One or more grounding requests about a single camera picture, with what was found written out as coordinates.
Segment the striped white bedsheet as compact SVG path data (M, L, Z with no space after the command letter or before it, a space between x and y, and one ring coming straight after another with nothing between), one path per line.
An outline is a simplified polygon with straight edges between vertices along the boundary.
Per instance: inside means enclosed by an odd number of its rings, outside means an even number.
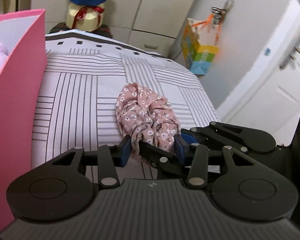
M160 54L74 30L46 35L45 48L32 132L34 168L75 146L94 151L121 142L115 104L128 83L165 96L182 128L219 119L199 79Z

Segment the white door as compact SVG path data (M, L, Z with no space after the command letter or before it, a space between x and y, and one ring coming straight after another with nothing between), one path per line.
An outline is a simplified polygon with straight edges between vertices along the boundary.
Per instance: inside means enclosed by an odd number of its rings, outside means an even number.
M281 70L300 32L300 0L290 0L282 20L253 67L217 112L225 123L270 133L279 145L289 145L300 117L300 55Z

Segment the colourful paper gift bag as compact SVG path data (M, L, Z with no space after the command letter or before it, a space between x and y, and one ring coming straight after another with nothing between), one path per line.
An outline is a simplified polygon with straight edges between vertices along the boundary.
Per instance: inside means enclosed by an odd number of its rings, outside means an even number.
M186 67L195 75L206 75L219 52L221 26L213 23L213 15L206 20L186 20L181 39L181 52Z

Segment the coin flower bouquet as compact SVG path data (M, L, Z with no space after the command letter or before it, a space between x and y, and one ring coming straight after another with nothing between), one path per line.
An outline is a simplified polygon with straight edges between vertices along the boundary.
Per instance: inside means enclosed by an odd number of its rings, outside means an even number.
M70 0L65 25L69 29L95 31L102 25L106 0Z

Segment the pink floral scrunchie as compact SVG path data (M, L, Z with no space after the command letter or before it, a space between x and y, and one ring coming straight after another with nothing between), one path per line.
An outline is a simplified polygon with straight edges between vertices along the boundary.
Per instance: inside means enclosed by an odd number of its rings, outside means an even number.
M132 152L139 142L171 152L181 125L168 99L138 83L126 84L116 101L115 114L121 134L130 136Z

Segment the pink storage box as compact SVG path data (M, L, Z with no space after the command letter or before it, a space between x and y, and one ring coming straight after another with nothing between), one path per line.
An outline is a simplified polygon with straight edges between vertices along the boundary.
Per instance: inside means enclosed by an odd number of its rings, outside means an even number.
M13 220L9 184L31 169L32 126L47 63L45 10L0 15L0 43L8 58L0 70L0 231Z

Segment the blue wall sticker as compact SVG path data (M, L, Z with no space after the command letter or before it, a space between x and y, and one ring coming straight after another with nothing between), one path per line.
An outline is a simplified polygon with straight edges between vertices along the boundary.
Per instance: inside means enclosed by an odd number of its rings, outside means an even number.
M270 49L270 48L267 48L267 49L264 51L264 55L265 55L265 56L268 56L270 53L271 53L271 49Z

